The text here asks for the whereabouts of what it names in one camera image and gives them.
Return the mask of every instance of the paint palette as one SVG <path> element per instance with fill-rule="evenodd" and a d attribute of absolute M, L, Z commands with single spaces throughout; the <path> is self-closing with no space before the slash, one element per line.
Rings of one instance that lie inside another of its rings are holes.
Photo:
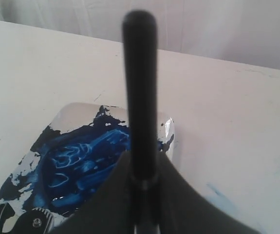
<path fill-rule="evenodd" d="M 127 119 L 118 107 L 65 106 L 0 188 L 0 204 L 16 217 L 4 231 L 32 210 L 50 213 L 50 225 L 57 226 L 89 200 L 130 149 Z M 164 114 L 158 115 L 156 144 L 172 158 L 174 126 Z"/>

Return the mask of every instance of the metal screw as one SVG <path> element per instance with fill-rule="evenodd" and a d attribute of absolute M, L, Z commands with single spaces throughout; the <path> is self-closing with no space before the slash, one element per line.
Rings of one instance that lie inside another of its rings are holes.
<path fill-rule="evenodd" d="M 34 228 L 39 228 L 41 226 L 42 222 L 41 222 L 41 219 L 40 218 L 35 218 L 33 220 L 33 227 Z"/>

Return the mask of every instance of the white table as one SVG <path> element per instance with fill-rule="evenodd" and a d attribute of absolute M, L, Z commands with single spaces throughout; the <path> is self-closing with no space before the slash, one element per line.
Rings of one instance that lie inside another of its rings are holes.
<path fill-rule="evenodd" d="M 280 233 L 280 71 L 158 56 L 175 166 L 227 213 Z M 55 114 L 78 101 L 126 107 L 121 44 L 0 21 L 0 186 Z"/>

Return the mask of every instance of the white wall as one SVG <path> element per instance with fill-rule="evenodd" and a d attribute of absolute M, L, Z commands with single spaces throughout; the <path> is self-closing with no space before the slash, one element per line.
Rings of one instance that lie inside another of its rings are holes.
<path fill-rule="evenodd" d="M 133 8 L 159 23 L 159 48 L 280 69 L 280 0 L 0 0 L 0 20 L 115 41 Z"/>

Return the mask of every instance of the black handle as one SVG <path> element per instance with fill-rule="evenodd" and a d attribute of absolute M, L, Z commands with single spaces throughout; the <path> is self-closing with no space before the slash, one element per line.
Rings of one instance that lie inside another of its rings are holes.
<path fill-rule="evenodd" d="M 135 179 L 150 180 L 157 168 L 157 26 L 145 11 L 123 21 L 126 84 L 131 131 L 131 164 Z"/>

